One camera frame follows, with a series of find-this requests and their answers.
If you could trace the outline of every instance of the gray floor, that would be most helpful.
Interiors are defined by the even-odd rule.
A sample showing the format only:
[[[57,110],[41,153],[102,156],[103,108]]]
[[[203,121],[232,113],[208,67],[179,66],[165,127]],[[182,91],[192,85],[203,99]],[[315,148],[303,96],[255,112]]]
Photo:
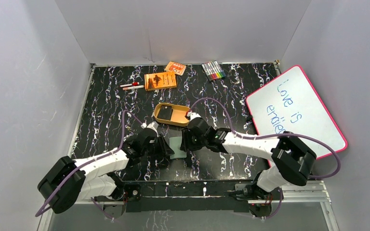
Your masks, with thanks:
[[[115,214],[121,207],[115,208]],[[94,205],[74,205],[54,215],[50,231],[327,231],[320,203],[283,203],[278,214],[262,222],[232,211],[153,211],[124,213],[114,223]]]

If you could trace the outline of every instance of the red whiteboard border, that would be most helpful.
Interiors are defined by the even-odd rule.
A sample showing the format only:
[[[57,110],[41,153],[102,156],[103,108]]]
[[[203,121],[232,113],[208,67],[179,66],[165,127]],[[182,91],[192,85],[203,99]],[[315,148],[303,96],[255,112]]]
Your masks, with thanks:
[[[316,94],[316,96],[317,96],[318,100],[320,100],[321,105],[323,105],[323,107],[324,107],[324,109],[326,110],[326,112],[327,112],[328,116],[330,117],[331,121],[333,122],[334,126],[337,128],[338,132],[340,133],[340,135],[341,135],[342,139],[343,139],[343,140],[344,140],[344,142],[345,142],[345,146],[344,146],[344,148],[342,148],[342,149],[340,149],[340,150],[337,150],[336,152],[338,153],[338,152],[341,152],[341,151],[345,150],[345,149],[348,147],[347,139],[344,137],[344,135],[343,135],[343,133],[341,132],[340,128],[338,127],[337,123],[336,123],[336,122],[335,122],[335,120],[332,118],[332,116],[331,116],[330,112],[329,112],[329,111],[328,111],[328,109],[326,108],[326,106],[325,106],[324,102],[321,100],[321,98],[320,98],[320,96],[318,95],[318,93],[317,93],[316,89],[314,88],[313,84],[311,84],[311,82],[310,82],[310,80],[308,79],[307,75],[305,74],[305,72],[304,72],[303,68],[302,68],[300,65],[295,65],[295,66],[292,66],[292,67],[291,67],[290,69],[288,69],[287,71],[283,72],[283,73],[282,73],[281,75],[279,75],[279,76],[282,76],[284,73],[286,73],[286,72],[290,71],[290,70],[291,70],[292,68],[294,68],[294,67],[299,67],[299,68],[300,68],[301,72],[304,74],[305,78],[307,79],[307,82],[310,84],[310,86],[311,86],[311,88],[313,89],[314,93]],[[254,93],[256,93],[257,91],[259,91],[259,90],[260,90],[260,89],[262,89],[263,87],[261,87],[261,88],[257,89],[256,91],[254,91],[252,94],[248,95],[248,96],[246,97],[246,99],[245,99],[246,105],[248,106],[249,112],[250,112],[250,114],[251,114],[251,116],[252,116],[252,121],[253,121],[254,128],[256,129],[256,131],[257,131],[257,134],[258,134],[258,135],[260,135],[260,132],[259,132],[259,130],[258,130],[258,129],[257,129],[257,127],[256,127],[256,124],[255,124],[255,122],[254,122],[254,118],[253,118],[253,114],[251,113],[251,110],[250,110],[250,107],[249,107],[249,104],[248,104],[248,101],[247,101],[247,100],[248,100],[248,97],[250,97],[251,95],[253,95],[253,94],[254,94]],[[332,154],[332,153],[328,153],[328,154],[325,154],[325,155],[323,155],[323,156],[317,157],[317,160],[319,160],[319,159],[321,159],[321,158],[324,158],[324,157],[326,157],[326,156],[329,156],[329,155],[331,155],[331,154]]]

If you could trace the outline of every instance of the white wall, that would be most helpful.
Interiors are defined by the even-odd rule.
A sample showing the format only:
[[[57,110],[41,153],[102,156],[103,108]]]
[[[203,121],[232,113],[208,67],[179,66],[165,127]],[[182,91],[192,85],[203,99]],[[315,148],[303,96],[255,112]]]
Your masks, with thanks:
[[[0,230],[36,230],[37,184],[67,154],[89,70],[53,0],[0,0]]]
[[[90,63],[281,59],[310,0],[56,0]]]
[[[370,0],[313,0],[281,64],[304,68],[348,139],[325,180],[340,229],[370,230]],[[335,166],[328,157],[316,169]]]

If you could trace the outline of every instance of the whiteboard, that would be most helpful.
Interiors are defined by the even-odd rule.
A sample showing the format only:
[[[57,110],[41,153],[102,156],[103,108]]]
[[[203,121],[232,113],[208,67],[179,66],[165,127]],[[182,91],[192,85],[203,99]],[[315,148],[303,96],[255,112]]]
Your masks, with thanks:
[[[347,140],[298,65],[250,94],[246,103],[260,135],[291,131],[320,140],[336,152],[347,148]],[[317,159],[331,154],[315,142],[301,140]]]

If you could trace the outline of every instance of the marble pattern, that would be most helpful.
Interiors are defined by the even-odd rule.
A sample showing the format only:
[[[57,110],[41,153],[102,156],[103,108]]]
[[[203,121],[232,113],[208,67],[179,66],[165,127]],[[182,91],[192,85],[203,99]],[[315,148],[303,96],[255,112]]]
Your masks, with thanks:
[[[277,76],[273,63],[223,64],[227,77],[209,82],[201,65],[188,65],[185,73],[177,76],[178,87],[174,89],[123,91],[119,87],[135,81],[143,84],[144,74],[164,72],[164,68],[163,65],[95,67],[72,158],[86,158],[118,147],[121,111],[127,109],[150,123],[159,102],[190,106],[202,97],[215,98],[227,107],[237,131],[254,134],[252,122],[247,122],[245,98]],[[215,128],[226,127],[229,122],[223,109],[214,102],[201,102],[194,111]],[[125,137],[141,129],[132,117],[126,116],[125,122]],[[181,136],[180,128],[175,126],[161,125],[158,129],[167,141],[169,137]],[[246,180],[267,168],[267,162],[260,158],[202,149],[180,160],[143,156],[141,163],[118,174],[124,181]]]

